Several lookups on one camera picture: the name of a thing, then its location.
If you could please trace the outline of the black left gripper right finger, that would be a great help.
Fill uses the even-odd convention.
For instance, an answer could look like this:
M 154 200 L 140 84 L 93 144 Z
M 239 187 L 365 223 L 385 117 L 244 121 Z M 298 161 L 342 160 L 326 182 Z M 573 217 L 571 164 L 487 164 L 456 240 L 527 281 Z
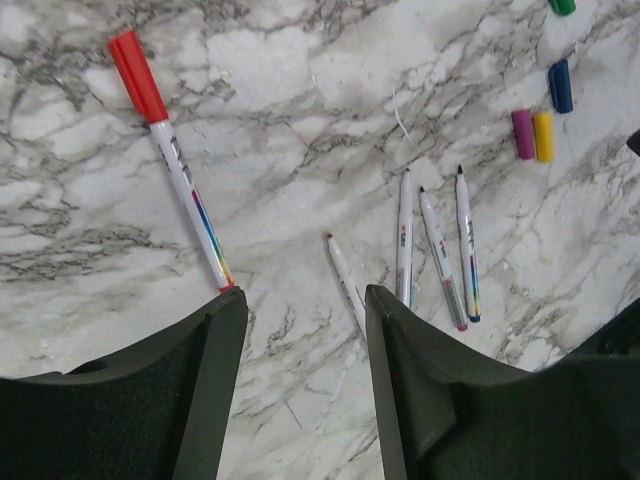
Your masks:
M 554 365 L 528 372 L 366 291 L 366 328 L 388 479 L 635 479 L 639 307 Z

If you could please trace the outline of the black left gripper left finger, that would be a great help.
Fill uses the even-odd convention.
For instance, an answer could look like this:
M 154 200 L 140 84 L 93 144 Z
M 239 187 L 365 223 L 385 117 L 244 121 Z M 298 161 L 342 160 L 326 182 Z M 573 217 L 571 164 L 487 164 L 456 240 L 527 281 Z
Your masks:
M 232 288 L 69 373 L 1 382 L 5 479 L 213 479 L 248 324 Z

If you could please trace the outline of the white pen green end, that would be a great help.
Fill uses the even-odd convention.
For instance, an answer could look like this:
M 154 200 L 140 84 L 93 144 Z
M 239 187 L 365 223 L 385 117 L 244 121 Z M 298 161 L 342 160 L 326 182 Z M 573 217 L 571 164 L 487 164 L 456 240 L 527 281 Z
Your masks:
M 413 196 L 411 170 L 406 168 L 400 183 L 396 295 L 408 308 L 412 296 L 412 254 L 413 254 Z

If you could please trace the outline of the white pen yellow end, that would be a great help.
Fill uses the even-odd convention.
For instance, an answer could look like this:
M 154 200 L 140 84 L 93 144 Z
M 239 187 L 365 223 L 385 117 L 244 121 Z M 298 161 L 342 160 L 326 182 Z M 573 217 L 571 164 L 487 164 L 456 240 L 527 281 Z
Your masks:
M 337 243 L 335 237 L 330 232 L 325 234 L 328 252 L 333 263 L 338 280 L 342 286 L 345 298 L 352 310 L 357 326 L 363 336 L 366 338 L 366 318 L 365 304 L 362 294 L 354 280 L 352 272 L 346 261 L 344 253 Z

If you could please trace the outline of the white pen red end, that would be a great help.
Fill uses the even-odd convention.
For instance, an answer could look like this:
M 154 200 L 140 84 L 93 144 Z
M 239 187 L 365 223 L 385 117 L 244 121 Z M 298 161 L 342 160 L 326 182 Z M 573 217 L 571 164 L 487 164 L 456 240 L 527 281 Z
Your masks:
M 225 292 L 234 286 L 231 272 L 171 123 L 164 120 L 149 128 L 168 167 L 174 190 L 194 227 L 216 286 L 220 292 Z

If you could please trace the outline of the yellow pen cap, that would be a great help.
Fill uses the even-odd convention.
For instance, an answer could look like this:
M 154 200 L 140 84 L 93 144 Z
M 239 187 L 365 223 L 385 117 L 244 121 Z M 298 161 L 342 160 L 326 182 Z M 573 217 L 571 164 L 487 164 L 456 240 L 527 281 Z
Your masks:
M 537 160 L 550 163 L 554 159 L 552 114 L 537 113 L 533 116 Z

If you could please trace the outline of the red pen cap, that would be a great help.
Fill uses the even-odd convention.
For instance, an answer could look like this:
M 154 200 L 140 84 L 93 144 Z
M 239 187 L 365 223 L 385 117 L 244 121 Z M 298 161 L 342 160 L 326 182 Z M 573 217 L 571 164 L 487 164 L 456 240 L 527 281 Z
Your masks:
M 167 109 L 136 33 L 128 30 L 108 42 L 109 52 L 135 109 L 148 124 L 169 119 Z

